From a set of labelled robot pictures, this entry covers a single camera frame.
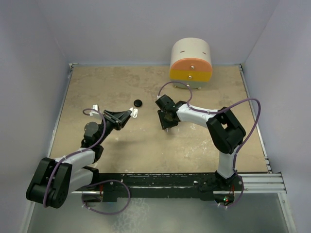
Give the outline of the white round earbud case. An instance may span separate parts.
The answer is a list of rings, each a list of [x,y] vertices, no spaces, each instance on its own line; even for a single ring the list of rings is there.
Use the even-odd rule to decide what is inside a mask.
[[[131,108],[130,109],[131,110],[131,117],[132,118],[137,118],[137,116],[138,116],[138,109],[137,108]]]

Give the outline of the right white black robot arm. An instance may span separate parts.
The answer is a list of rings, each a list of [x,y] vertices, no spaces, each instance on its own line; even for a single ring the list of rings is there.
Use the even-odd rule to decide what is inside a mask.
[[[175,127],[179,122],[190,122],[207,128],[214,146],[219,151],[216,184],[221,190],[233,185],[235,153],[246,136],[244,127],[231,110],[210,110],[195,107],[185,101],[175,103],[167,95],[155,101],[163,130]]]

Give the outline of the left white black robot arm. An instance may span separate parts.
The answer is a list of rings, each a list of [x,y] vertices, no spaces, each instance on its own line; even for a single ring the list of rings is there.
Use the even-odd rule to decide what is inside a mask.
[[[104,148],[102,142],[113,130],[124,128],[132,116],[131,110],[100,112],[94,108],[83,110],[84,115],[97,116],[101,122],[89,122],[84,127],[80,148],[68,155],[40,160],[26,191],[26,199],[44,207],[60,208],[69,193],[86,187],[95,190],[100,185],[100,175],[91,164],[96,163]]]

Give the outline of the black round earbud case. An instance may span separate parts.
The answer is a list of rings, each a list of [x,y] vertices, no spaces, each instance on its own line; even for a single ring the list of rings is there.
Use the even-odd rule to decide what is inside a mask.
[[[142,101],[139,99],[134,100],[133,105],[135,107],[141,107],[143,105]]]

